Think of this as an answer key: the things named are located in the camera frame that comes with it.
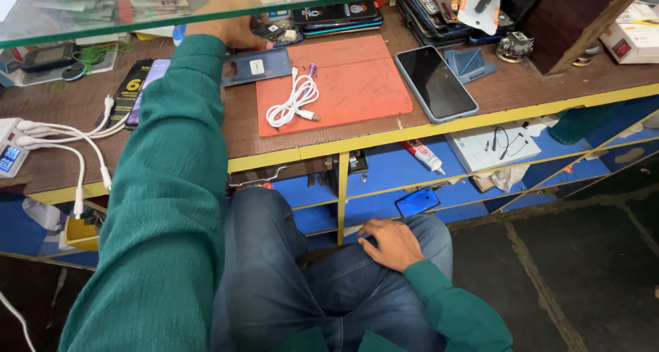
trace right hand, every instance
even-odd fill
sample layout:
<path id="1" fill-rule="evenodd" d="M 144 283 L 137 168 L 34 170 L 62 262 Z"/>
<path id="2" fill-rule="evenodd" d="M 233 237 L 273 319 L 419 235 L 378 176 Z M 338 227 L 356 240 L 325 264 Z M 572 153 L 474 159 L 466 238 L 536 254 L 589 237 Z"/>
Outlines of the right hand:
<path id="1" fill-rule="evenodd" d="M 200 8 L 195 15 L 215 13 L 220 11 L 243 10 L 260 7 L 260 0 L 212 0 Z M 259 15 L 262 23 L 269 23 L 267 13 Z M 272 42 L 252 34 L 250 30 L 251 16 L 219 19 L 188 24 L 185 35 L 208 34 L 217 36 L 229 48 L 254 48 L 258 50 L 272 48 Z"/>
<path id="2" fill-rule="evenodd" d="M 374 247 L 362 236 L 369 234 L 378 242 Z M 418 240 L 407 225 L 391 219 L 371 219 L 357 231 L 359 244 L 377 263 L 403 272 L 410 265 L 425 260 Z"/>

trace glass shelf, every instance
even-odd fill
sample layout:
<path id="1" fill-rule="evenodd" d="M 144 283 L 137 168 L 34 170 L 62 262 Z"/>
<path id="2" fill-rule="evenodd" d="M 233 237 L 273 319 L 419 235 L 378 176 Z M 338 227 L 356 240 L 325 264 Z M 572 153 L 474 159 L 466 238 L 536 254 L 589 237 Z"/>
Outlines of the glass shelf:
<path id="1" fill-rule="evenodd" d="M 192 15 L 209 0 L 0 0 L 0 48 L 359 0 L 262 0 L 263 7 Z"/>

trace knee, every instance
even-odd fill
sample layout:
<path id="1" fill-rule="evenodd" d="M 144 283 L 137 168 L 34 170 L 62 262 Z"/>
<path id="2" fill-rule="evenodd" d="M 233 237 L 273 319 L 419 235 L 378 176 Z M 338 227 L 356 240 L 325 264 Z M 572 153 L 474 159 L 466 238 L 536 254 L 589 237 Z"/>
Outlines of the knee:
<path id="1" fill-rule="evenodd" d="M 432 214 L 416 214 L 403 218 L 416 236 L 421 250 L 426 257 L 432 257 L 451 246 L 451 234 L 444 222 Z"/>
<path id="2" fill-rule="evenodd" d="M 275 190 L 249 187 L 236 191 L 229 203 L 229 215 L 233 219 L 251 223 L 253 227 L 265 227 L 266 222 L 282 222 L 292 215 L 291 206 Z"/>

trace white glue tube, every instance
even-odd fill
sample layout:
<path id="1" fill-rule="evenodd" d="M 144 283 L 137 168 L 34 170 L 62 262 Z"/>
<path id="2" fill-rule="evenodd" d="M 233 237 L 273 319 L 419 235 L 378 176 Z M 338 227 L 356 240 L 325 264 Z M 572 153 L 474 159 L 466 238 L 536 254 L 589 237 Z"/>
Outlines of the white glue tube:
<path id="1" fill-rule="evenodd" d="M 409 141 L 402 141 L 401 145 L 406 148 L 410 154 L 414 155 L 417 160 L 422 162 L 426 168 L 431 172 L 439 171 L 442 174 L 446 174 L 441 170 L 441 160 L 418 139 L 410 139 Z"/>

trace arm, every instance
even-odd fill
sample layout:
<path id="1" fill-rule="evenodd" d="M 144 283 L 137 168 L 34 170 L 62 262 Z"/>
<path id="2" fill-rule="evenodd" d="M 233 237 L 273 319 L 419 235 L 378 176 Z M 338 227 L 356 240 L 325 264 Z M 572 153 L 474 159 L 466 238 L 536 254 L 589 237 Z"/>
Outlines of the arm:
<path id="1" fill-rule="evenodd" d="M 377 263 L 402 272 L 426 308 L 426 317 L 447 343 L 448 352 L 511 351 L 513 338 L 504 321 L 479 297 L 454 288 L 431 261 L 408 226 L 388 219 L 371 219 L 358 235 L 372 235 L 374 247 L 366 239 L 359 243 Z"/>
<path id="2" fill-rule="evenodd" d="M 211 3 L 250 7 L 244 2 Z M 98 268 L 69 313 L 60 351 L 208 350 L 224 258 L 222 42 L 264 45 L 249 19 L 189 25 L 195 35 L 144 90 L 140 125 L 115 172 Z"/>
<path id="3" fill-rule="evenodd" d="M 434 263 L 414 263 L 403 275 L 426 307 L 430 325 L 446 339 L 448 352 L 511 351 L 513 338 L 496 311 L 479 297 L 453 287 Z"/>

